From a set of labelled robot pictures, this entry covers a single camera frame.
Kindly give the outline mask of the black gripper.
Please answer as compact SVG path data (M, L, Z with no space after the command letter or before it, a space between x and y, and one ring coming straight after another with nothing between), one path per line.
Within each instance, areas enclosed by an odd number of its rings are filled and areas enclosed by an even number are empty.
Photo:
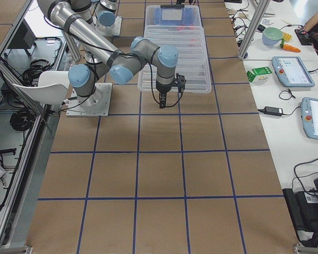
M167 93L172 89L174 85L175 81L167 85L160 83L158 80L156 81L156 89L159 91L160 109L166 108Z

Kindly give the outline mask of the person forearm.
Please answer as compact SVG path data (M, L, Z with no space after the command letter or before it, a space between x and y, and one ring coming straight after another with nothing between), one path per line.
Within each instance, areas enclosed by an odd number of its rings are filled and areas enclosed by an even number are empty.
M318 24L318 12L314 14L305 24L304 30L306 32L310 31L316 24Z

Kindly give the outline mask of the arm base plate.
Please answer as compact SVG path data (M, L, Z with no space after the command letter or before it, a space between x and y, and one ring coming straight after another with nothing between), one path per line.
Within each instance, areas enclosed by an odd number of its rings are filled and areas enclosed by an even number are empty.
M109 107L112 94L112 83L95 83L95 92L89 98L77 96L75 89L72 89L69 101L67 117L95 117L109 115Z
M121 31L121 16L100 16L93 18L96 30L106 37L118 37Z

